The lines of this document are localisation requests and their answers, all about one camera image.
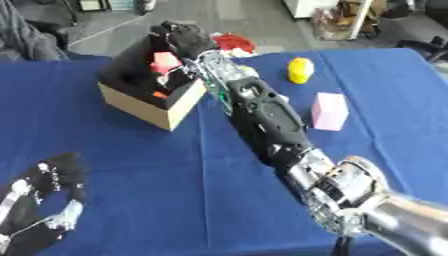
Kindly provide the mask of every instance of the cardboard box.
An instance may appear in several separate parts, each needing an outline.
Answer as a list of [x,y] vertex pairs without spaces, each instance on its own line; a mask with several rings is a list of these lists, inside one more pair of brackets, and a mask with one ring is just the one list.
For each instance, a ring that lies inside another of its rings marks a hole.
[[344,95],[340,93],[317,93],[312,108],[315,129],[339,131],[348,116]]
[[117,56],[99,74],[99,88],[105,101],[124,112],[173,131],[206,92],[201,80],[180,79],[180,87],[167,98],[156,97],[151,88],[157,83],[149,72],[153,52],[168,51],[148,36]]

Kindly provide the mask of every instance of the red item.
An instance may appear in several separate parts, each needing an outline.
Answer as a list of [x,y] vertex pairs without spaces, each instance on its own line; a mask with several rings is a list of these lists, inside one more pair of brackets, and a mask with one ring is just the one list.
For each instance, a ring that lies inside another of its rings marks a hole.
[[241,36],[233,34],[224,34],[221,36],[215,36],[213,39],[218,43],[219,47],[223,50],[232,50],[235,48],[241,48],[245,52],[253,53],[255,45],[249,40]]
[[151,63],[151,69],[154,72],[165,75],[173,68],[177,68],[182,63],[170,52],[156,52],[154,53],[154,62]]

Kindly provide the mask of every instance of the robotic arm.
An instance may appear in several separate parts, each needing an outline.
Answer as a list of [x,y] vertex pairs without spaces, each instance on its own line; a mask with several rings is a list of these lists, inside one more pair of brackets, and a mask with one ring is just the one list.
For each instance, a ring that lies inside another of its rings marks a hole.
[[153,33],[205,82],[240,137],[325,230],[371,234],[407,255],[448,255],[447,209],[392,191],[383,172],[362,157],[334,164],[308,140],[291,106],[223,57],[198,27],[165,22]]

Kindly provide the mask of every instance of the pink block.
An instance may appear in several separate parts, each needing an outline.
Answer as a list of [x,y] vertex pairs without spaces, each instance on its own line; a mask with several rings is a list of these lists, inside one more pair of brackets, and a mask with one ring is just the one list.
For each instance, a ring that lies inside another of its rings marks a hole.
[[181,62],[170,52],[156,52],[154,53],[154,62],[151,63],[151,69],[154,72],[165,75],[173,68],[177,68]]
[[340,131],[348,117],[348,107],[344,95],[317,93],[311,114],[315,129]]

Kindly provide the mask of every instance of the yellow ball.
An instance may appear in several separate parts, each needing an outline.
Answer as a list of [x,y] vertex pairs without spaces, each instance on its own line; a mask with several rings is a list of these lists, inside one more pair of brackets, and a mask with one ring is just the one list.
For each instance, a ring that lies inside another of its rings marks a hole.
[[307,58],[295,58],[288,65],[289,80],[295,84],[308,82],[314,74],[314,64]]

